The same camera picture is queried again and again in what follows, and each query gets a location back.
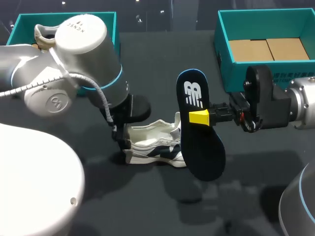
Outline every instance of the shoe insole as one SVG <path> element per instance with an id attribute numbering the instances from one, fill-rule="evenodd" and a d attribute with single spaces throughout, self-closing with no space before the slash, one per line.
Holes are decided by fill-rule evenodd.
<path id="1" fill-rule="evenodd" d="M 190 172 L 198 179 L 219 178 L 225 168 L 225 149 L 211 126 L 189 122 L 189 112 L 210 108 L 206 76 L 197 69 L 182 72 L 176 83 L 181 113 L 181 149 Z"/>

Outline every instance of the dark surface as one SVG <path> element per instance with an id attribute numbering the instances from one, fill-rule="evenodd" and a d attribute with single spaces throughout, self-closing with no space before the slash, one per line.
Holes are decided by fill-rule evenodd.
<path id="1" fill-rule="evenodd" d="M 173 121 L 176 79 L 185 69 L 205 73 L 211 102 L 228 101 L 212 40 L 212 31 L 121 34 L 130 90 L 152 104 L 142 124 Z M 71 236 L 281 236 L 279 195 L 315 152 L 315 130 L 289 125 L 249 134 L 234 122 L 219 123 L 215 130 L 225 144 L 226 168 L 218 180 L 201 182 L 188 169 L 125 165 L 110 128 L 85 98 L 55 120 L 31 114 L 18 99 L 1 99 L 0 111 L 1 123 L 53 134 L 82 159 L 85 202 Z"/>

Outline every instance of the sneaker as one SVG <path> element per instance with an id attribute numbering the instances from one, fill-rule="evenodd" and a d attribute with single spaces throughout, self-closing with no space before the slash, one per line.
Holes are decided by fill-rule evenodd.
<path id="1" fill-rule="evenodd" d="M 34 28 L 35 41 L 40 49 L 49 50 L 55 45 L 55 34 L 59 26 L 48 27 L 36 25 Z"/>
<path id="2" fill-rule="evenodd" d="M 126 136 L 131 143 L 131 149 L 124 150 L 126 163 L 148 164 L 162 161 L 174 167 L 186 166 L 180 147 L 179 112 L 175 114 L 174 123 L 159 119 L 146 126 L 128 126 Z"/>

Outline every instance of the blue ring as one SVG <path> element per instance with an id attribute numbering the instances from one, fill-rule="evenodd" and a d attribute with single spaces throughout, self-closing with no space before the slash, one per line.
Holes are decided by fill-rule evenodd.
<path id="1" fill-rule="evenodd" d="M 123 66 L 121 65 L 121 69 L 120 69 L 120 72 L 119 72 L 118 76 L 112 82 L 110 82 L 109 84 L 100 87 L 100 89 L 105 89 L 105 88 L 113 85 L 119 79 L 119 77 L 121 76 L 122 72 L 123 72 Z M 87 89 L 87 90 L 96 90 L 95 88 L 84 87 L 84 86 L 81 86 L 81 87 L 84 88 L 84 89 Z"/>
<path id="2" fill-rule="evenodd" d="M 178 75 L 177 80 L 178 80 L 178 78 L 179 78 L 183 73 L 185 73 L 185 72 L 187 72 L 187 71 L 190 71 L 190 70 L 196 70 L 196 71 L 201 72 L 201 73 L 203 74 L 203 76 L 207 79 L 206 75 L 205 75 L 201 70 L 198 70 L 198 69 L 188 69 L 188 70 L 184 70 L 183 72 L 181 72 L 181 73 Z"/>
<path id="3" fill-rule="evenodd" d="M 305 208 L 305 211 L 306 211 L 307 215 L 309 215 L 309 217 L 310 217 L 310 219 L 313 221 L 313 223 L 315 224 L 315 219 L 314 219 L 314 217 L 312 216 L 312 214 L 311 214 L 311 212 L 309 211 L 309 209 L 307 208 L 306 203 L 305 203 L 304 198 L 303 198 L 303 193 L 302 193 L 302 176 L 303 176 L 303 173 L 304 173 L 306 167 L 303 169 L 303 171 L 302 171 L 302 173 L 301 173 L 301 175 L 300 175 L 299 191 L 300 191 L 300 197 L 301 197 L 302 204 L 303 204 L 303 206 L 304 206 L 304 208 Z"/>

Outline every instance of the robotic arm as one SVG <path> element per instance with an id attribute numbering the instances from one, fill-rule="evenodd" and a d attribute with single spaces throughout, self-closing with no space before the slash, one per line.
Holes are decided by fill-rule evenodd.
<path id="1" fill-rule="evenodd" d="M 127 145 L 124 125 L 145 120 L 151 108 L 145 97 L 129 93 L 104 22 L 94 15 L 74 16 L 58 27 L 55 43 L 46 53 L 31 45 L 0 46 L 0 89 L 11 90 L 2 95 L 19 93 L 32 112 L 54 117 L 65 113 L 83 88 L 113 126 L 114 140 Z"/>
<path id="2" fill-rule="evenodd" d="M 244 92 L 231 93 L 229 104 L 212 104 L 206 111 L 198 113 L 200 116 L 207 116 L 206 119 L 190 120 L 190 125 L 197 125 L 196 121 L 199 120 L 204 121 L 199 125 L 211 127 L 217 122 L 233 120 L 250 133 L 260 129 L 286 127 L 289 122 L 297 129 L 314 128 L 314 104 L 315 77 L 294 79 L 286 90 L 282 90 L 273 83 L 271 71 L 266 65 L 250 66 L 244 81 Z M 211 149 L 212 147 L 208 147 L 209 152 L 206 154 L 209 158 L 214 158 L 214 153 L 210 153 Z M 205 166 L 207 162 L 200 161 L 198 165 Z M 207 165 L 205 169 L 211 170 L 213 167 Z M 315 160 L 310 162 L 283 192 L 279 203 L 279 220 L 286 236 L 314 235 L 314 182 Z"/>

